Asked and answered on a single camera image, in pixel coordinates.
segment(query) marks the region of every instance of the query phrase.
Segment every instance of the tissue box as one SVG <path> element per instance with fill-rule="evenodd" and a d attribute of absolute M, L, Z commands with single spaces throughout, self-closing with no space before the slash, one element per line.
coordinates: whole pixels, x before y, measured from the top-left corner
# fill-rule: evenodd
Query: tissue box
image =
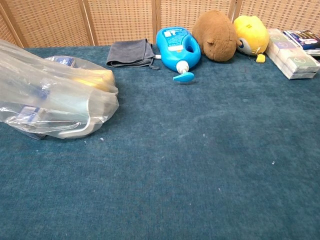
<path fill-rule="evenodd" d="M 270 41 L 265 53 L 288 79 L 312 79 L 320 63 L 289 40 L 279 29 L 268 29 Z"/>

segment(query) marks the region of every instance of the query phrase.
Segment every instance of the stuffed animal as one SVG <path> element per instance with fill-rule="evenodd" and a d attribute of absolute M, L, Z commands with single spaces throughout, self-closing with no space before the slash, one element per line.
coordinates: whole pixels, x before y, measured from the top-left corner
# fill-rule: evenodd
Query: stuffed animal
<path fill-rule="evenodd" d="M 217 62 L 230 60 L 236 52 L 237 44 L 241 44 L 230 19 L 216 9 L 199 16 L 192 35 L 200 45 L 202 54 Z"/>
<path fill-rule="evenodd" d="M 237 47 L 238 51 L 249 56 L 258 56 L 257 62 L 264 63 L 265 57 L 262 53 L 267 49 L 270 36 L 263 22 L 257 16 L 242 15 L 234 20 L 233 25 L 241 42 Z"/>

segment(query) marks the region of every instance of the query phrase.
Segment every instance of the pump nozzle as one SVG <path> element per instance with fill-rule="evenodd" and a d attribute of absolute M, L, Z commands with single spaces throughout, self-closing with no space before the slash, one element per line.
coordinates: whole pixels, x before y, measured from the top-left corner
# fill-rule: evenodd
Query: pump nozzle
<path fill-rule="evenodd" d="M 176 70 L 180 75 L 173 77 L 174 81 L 187 83 L 195 78 L 195 75 L 189 71 L 189 64 L 185 60 L 178 61 L 176 64 Z"/>

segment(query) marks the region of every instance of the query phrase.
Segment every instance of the yellow tag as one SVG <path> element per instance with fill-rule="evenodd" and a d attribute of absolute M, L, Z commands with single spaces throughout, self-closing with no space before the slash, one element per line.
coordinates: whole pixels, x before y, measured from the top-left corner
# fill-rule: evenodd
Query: yellow tag
<path fill-rule="evenodd" d="M 266 56 L 263 54 L 258 54 L 255 60 L 258 64 L 263 64 L 266 61 Z"/>

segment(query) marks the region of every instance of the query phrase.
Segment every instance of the bottle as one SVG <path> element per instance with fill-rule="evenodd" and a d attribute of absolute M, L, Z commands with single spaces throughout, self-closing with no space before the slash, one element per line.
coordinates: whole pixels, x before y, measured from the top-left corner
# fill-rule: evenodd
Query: bottle
<path fill-rule="evenodd" d="M 195 75 L 188 71 L 199 62 L 201 50 L 187 29 L 180 26 L 161 29 L 156 35 L 156 45 L 163 64 L 180 73 L 173 77 L 174 81 L 188 83 L 194 79 Z"/>

